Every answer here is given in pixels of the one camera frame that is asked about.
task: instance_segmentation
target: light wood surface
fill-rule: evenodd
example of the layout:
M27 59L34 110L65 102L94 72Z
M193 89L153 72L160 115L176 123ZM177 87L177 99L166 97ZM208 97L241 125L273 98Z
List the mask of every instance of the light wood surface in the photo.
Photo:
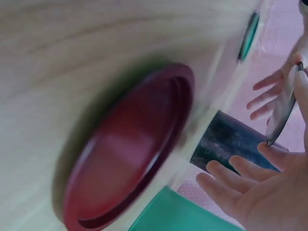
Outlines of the light wood surface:
M121 93L119 83L131 70L166 61L194 71L191 117L150 187L107 230L127 230L163 186L180 185L203 132L218 109L228 108L245 76L251 53L235 72L222 69L235 62L250 14L239 17L229 38L230 30L209 29L214 22L203 16L204 1L153 2L0 1L2 231L66 230L56 217L65 182L109 95ZM267 1L262 9L261 20Z

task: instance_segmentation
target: hand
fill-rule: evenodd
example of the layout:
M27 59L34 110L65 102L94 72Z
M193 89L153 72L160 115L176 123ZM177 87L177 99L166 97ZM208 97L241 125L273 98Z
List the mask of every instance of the hand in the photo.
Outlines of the hand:
M281 93L291 68L293 65L300 62L305 64L304 56L301 53L296 52L292 58L292 62L286 62L281 69L275 71L274 74L266 77L253 86L253 90L260 90L274 84L271 89L260 94L247 104L248 110L257 107L260 104L264 104L250 115L252 121L261 119L265 116L270 117L276 105L277 96Z
M197 182L229 216L248 231L308 230L308 77L298 72L295 97L306 130L305 152L290 153L261 143L258 150L281 172L263 169L239 156L229 163L240 176L216 161L206 169L214 176L201 173Z

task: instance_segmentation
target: pink floor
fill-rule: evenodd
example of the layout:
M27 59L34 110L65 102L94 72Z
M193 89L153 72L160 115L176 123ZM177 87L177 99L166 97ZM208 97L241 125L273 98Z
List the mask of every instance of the pink floor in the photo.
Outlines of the pink floor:
M228 112L229 115L265 133L267 119L251 122L250 112L246 109L248 101L260 94L260 92L253 92L252 86L281 67L302 32L303 25L298 10L298 0L272 0L269 18L254 53L250 72ZM294 112L280 135L278 143L289 148L290 151L303 151L304 128L300 112ZM237 224L199 188L195 181L195 176L199 172L201 172L200 169L192 167L178 192L213 214Z

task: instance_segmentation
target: teal slot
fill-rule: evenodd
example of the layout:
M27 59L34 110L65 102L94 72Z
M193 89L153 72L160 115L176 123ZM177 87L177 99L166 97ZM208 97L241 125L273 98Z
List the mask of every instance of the teal slot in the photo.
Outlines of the teal slot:
M211 214L169 187L148 204L129 231L243 231Z
M253 15L250 18L249 23L248 23L246 34L245 34L245 37L244 37L244 40L243 40L243 43L242 43L242 46L241 46L240 54L239 54L239 57L238 57L238 59L241 62L243 62L246 59L246 57L249 53L249 50L251 48L251 45L254 41L254 38L255 38L255 35L256 35L256 32L257 32L259 20L260 20L260 15L256 12L254 12Z

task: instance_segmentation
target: red lid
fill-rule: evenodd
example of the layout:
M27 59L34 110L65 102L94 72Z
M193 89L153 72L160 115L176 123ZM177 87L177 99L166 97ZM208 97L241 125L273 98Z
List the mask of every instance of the red lid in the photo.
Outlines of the red lid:
M101 230L146 188L175 145L193 101L193 73L173 64L148 76L114 106L68 180L69 231Z

